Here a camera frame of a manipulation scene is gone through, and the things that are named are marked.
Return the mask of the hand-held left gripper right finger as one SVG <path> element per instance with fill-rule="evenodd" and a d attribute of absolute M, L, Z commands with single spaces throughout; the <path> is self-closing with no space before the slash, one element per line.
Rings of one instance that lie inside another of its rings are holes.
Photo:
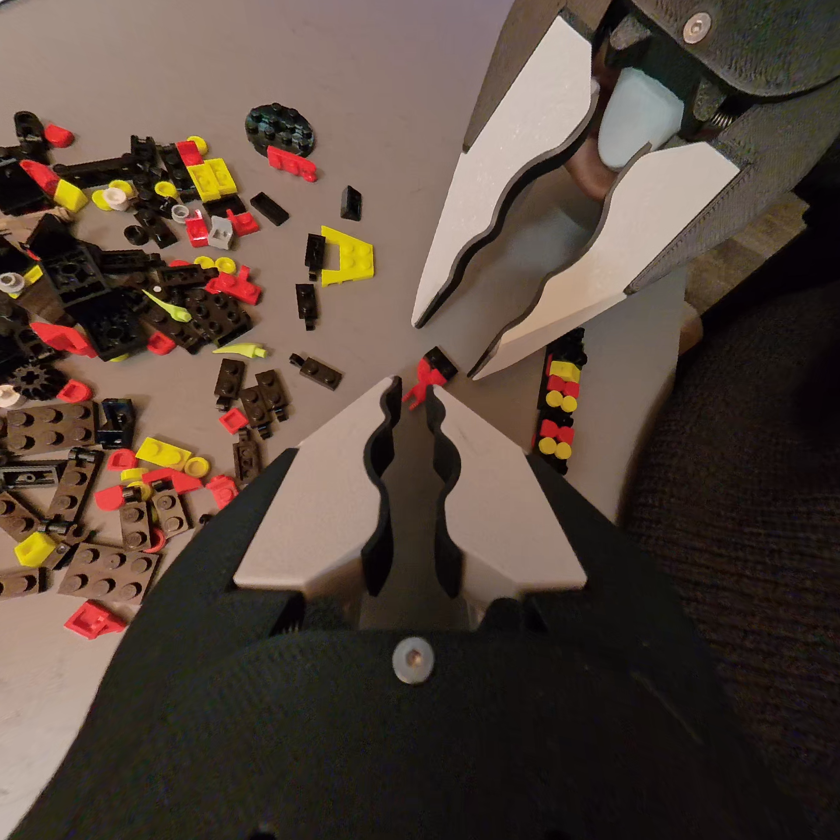
<path fill-rule="evenodd" d="M 482 616 L 500 599 L 582 590 L 583 565 L 524 450 L 440 385 L 425 406 L 443 483 L 434 568 L 444 593 Z"/>

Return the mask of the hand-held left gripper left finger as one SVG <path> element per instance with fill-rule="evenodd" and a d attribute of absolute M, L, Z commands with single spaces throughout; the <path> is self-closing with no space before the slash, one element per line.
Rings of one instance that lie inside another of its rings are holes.
<path fill-rule="evenodd" d="M 383 475 L 394 459 L 403 381 L 389 375 L 305 437 L 234 575 L 245 592 L 329 600 L 358 617 L 393 561 Z"/>

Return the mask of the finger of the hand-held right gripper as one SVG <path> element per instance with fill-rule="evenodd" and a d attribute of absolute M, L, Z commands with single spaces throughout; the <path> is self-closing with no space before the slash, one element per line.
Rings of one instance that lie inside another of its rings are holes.
<path fill-rule="evenodd" d="M 592 43 L 557 15 L 458 158 L 416 291 L 416 329 L 453 294 L 473 256 L 499 235 L 524 186 L 571 155 L 599 92 Z"/>
<path fill-rule="evenodd" d="M 623 301 L 631 282 L 739 172 L 709 143 L 638 152 L 614 182 L 578 259 L 544 279 L 469 378 L 503 371 Z"/>

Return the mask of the red lego clip piece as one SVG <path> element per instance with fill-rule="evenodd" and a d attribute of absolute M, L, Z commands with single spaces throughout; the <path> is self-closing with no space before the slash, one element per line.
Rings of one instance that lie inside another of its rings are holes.
<path fill-rule="evenodd" d="M 433 367 L 427 359 L 422 358 L 416 367 L 416 383 L 402 397 L 403 403 L 408 403 L 408 410 L 414 411 L 426 401 L 427 389 L 433 385 L 446 386 L 448 379 L 443 373 Z"/>
<path fill-rule="evenodd" d="M 300 177 L 309 183 L 315 183 L 319 178 L 317 165 L 299 154 L 269 145 L 266 148 L 266 158 L 269 166 L 278 172 Z"/>

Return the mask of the pile of lego pieces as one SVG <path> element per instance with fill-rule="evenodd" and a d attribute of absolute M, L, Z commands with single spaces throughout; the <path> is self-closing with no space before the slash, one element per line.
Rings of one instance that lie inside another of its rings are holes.
<path fill-rule="evenodd" d="M 110 605 L 139 606 L 174 538 L 193 530 L 186 496 L 218 510 L 257 477 L 257 438 L 288 418 L 278 372 L 245 382 L 265 296 L 230 250 L 269 222 L 244 201 L 230 166 L 200 135 L 164 143 L 133 134 L 117 155 L 76 163 L 53 153 L 73 132 L 14 114 L 2 146 L 2 601 L 46 592 L 83 604 L 65 627 L 87 639 L 122 631 Z M 97 398 L 61 367 L 118 364 L 209 349 L 213 389 L 234 436 L 234 475 L 159 437 L 135 444 L 138 406 Z"/>

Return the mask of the black red yellow lego assembly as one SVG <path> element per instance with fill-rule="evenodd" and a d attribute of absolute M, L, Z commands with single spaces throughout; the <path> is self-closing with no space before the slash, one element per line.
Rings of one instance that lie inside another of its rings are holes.
<path fill-rule="evenodd" d="M 575 328 L 545 349 L 531 451 L 561 476 L 574 448 L 574 413 L 587 363 L 585 329 Z"/>

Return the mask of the yellow lego wedge plate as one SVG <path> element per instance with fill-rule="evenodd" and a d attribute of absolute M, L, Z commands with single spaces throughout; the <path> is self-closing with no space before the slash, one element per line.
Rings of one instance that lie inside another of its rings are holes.
<path fill-rule="evenodd" d="M 326 245 L 335 246 L 339 251 L 339 268 L 321 270 L 322 287 L 368 280 L 375 275 L 372 245 L 328 226 L 321 226 L 321 236 L 325 238 Z"/>

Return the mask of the black round lego plate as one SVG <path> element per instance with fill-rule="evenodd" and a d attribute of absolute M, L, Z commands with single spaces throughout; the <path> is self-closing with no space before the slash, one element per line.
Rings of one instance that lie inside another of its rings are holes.
<path fill-rule="evenodd" d="M 310 122 L 294 108 L 278 102 L 248 111 L 245 133 L 253 148 L 267 156 L 269 147 L 308 158 L 316 144 Z"/>

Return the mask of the black flat lego tile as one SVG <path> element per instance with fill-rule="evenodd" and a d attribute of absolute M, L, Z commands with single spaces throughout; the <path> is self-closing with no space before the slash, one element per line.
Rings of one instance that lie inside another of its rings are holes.
<path fill-rule="evenodd" d="M 276 227 L 290 218 L 288 211 L 265 192 L 258 192 L 249 199 L 250 205 Z"/>

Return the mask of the person's right hand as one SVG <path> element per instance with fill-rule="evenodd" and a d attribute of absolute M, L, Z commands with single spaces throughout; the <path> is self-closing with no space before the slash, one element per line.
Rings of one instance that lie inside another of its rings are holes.
<path fill-rule="evenodd" d="M 589 136 L 565 162 L 564 168 L 583 194 L 593 201 L 604 203 L 618 174 L 607 167 L 599 155 L 597 139 Z"/>

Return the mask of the person's black knit sweater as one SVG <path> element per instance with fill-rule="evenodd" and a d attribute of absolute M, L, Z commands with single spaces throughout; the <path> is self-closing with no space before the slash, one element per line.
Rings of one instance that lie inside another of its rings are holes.
<path fill-rule="evenodd" d="M 839 834 L 838 340 L 838 281 L 707 327 L 625 514 L 813 838 Z"/>

